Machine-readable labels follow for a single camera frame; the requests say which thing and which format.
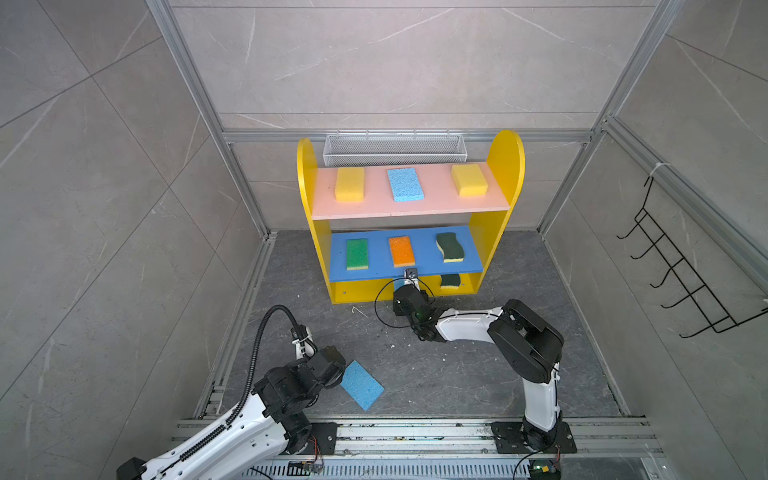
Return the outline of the dark green curved sponge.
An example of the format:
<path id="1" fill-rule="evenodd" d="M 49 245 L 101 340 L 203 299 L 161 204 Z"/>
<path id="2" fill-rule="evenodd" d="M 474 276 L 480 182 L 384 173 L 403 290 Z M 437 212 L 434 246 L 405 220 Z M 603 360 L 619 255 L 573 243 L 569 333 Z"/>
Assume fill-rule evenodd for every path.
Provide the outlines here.
<path id="1" fill-rule="evenodd" d="M 460 274 L 445 274 L 440 277 L 441 289 L 458 289 L 462 285 Z"/>
<path id="2" fill-rule="evenodd" d="M 444 263 L 462 262 L 465 251 L 455 232 L 441 232 L 436 235 L 436 245 Z"/>

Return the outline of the orange sponge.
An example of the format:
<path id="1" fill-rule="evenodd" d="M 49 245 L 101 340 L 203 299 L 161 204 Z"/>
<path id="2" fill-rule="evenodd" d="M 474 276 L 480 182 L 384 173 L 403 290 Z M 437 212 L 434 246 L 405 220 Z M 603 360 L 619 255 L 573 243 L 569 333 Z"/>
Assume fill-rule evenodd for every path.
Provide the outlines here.
<path id="1" fill-rule="evenodd" d="M 390 237 L 388 243 L 394 268 L 411 267 L 416 264 L 409 236 Z"/>

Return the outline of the green yellow sponge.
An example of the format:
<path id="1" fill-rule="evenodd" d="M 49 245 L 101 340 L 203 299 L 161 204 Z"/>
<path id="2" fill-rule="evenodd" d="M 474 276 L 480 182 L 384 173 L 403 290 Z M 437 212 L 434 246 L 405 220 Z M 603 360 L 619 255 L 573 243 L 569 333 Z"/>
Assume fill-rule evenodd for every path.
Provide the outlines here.
<path id="1" fill-rule="evenodd" d="M 346 241 L 345 268 L 347 271 L 366 270 L 369 268 L 369 246 L 365 238 Z"/>

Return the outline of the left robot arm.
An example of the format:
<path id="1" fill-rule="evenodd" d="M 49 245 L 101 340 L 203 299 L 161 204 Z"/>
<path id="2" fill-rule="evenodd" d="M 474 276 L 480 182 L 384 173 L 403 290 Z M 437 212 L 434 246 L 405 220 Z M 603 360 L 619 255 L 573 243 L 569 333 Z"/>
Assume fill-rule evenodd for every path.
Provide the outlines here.
<path id="1" fill-rule="evenodd" d="M 258 355 L 272 316 L 291 324 L 297 358 L 256 379 Z M 284 305 L 270 307 L 254 340 L 244 390 L 235 406 L 190 439 L 151 460 L 136 457 L 118 467 L 118 479 L 230 479 L 254 463 L 295 454 L 311 443 L 304 410 L 325 389 L 338 386 L 346 360 L 334 346 L 319 348 L 309 330 Z"/>

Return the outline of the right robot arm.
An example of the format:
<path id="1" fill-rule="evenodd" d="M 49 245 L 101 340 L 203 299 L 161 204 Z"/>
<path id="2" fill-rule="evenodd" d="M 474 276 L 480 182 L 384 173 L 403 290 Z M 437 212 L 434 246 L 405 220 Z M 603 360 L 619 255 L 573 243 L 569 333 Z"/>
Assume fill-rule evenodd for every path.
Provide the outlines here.
<path id="1" fill-rule="evenodd" d="M 520 300 L 486 310 L 440 309 L 415 280 L 397 280 L 393 311 L 422 341 L 493 344 L 523 380 L 522 439 L 531 451 L 554 445 L 562 421 L 558 400 L 562 334 Z"/>

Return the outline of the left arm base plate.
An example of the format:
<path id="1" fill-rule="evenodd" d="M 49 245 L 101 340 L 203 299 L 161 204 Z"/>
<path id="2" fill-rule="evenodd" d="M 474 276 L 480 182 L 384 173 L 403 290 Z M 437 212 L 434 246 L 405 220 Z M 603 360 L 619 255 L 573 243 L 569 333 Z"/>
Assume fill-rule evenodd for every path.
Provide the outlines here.
<path id="1" fill-rule="evenodd" d="M 300 455 L 326 456 L 335 453 L 339 424 L 335 422 L 313 422 L 310 437 L 299 452 Z"/>

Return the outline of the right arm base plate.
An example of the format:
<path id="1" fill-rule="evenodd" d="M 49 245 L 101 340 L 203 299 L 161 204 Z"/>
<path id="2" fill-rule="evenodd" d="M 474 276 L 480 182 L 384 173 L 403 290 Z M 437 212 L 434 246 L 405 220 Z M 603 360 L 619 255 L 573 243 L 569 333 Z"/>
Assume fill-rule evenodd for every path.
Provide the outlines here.
<path id="1" fill-rule="evenodd" d="M 499 454 L 575 454 L 577 446 L 570 425 L 558 421 L 547 432 L 539 430 L 526 421 L 493 422 L 492 437 Z"/>

